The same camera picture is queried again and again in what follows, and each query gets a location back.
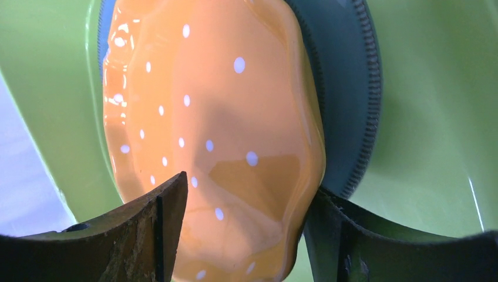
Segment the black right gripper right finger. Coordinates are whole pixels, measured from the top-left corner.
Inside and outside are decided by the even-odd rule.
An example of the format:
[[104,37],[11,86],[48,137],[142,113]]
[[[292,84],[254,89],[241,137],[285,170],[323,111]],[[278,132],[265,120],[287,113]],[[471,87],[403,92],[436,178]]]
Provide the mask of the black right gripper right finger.
[[315,281],[496,281],[497,231],[462,238],[394,223],[320,189],[304,227]]

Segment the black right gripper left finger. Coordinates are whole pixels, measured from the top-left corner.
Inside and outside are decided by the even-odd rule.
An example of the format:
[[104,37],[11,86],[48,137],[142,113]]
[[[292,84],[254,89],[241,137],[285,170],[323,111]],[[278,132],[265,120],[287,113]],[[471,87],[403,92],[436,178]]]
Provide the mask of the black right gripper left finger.
[[181,172],[94,219],[1,236],[2,281],[170,281],[187,201]]

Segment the yellow polka dot plate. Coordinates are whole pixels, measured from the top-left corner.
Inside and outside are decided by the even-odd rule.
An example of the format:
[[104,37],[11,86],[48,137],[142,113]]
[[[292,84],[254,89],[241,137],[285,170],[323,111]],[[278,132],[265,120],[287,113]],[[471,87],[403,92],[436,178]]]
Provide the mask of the yellow polka dot plate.
[[116,1],[103,125],[124,202],[184,171],[177,281],[282,281],[325,170],[314,80],[284,1]]

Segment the grey blue round plate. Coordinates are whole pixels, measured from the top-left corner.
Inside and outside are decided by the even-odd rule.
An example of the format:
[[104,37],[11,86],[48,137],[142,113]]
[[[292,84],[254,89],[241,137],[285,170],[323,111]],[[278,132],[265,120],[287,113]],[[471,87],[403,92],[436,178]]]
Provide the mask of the grey blue round plate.
[[[111,7],[100,5],[97,49],[103,84]],[[296,16],[314,80],[325,170],[318,189],[347,199],[375,144],[382,97],[377,40],[365,1],[284,1]]]

